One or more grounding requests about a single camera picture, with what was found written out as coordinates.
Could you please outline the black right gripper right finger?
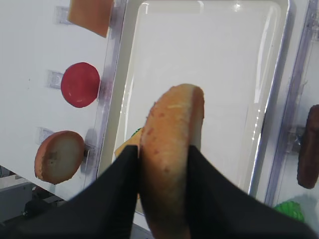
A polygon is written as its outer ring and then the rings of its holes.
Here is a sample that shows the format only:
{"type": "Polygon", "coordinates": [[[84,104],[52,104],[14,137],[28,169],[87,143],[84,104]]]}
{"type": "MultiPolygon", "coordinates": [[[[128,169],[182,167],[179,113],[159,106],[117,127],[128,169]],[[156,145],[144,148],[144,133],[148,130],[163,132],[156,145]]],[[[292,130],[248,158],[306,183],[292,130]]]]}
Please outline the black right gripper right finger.
{"type": "Polygon", "coordinates": [[[193,239],[316,239],[306,224],[247,195],[190,146],[186,218],[193,239]]]}

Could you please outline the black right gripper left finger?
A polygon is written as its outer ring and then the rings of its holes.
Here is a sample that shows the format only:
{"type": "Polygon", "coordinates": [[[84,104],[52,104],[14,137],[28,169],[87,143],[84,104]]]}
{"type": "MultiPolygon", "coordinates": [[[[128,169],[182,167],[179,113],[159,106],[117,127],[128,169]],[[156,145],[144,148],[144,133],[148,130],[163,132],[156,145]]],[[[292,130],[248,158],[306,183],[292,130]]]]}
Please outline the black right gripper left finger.
{"type": "Polygon", "coordinates": [[[137,202],[117,200],[116,163],[62,206],[0,232],[2,239],[128,239],[137,202]]]}

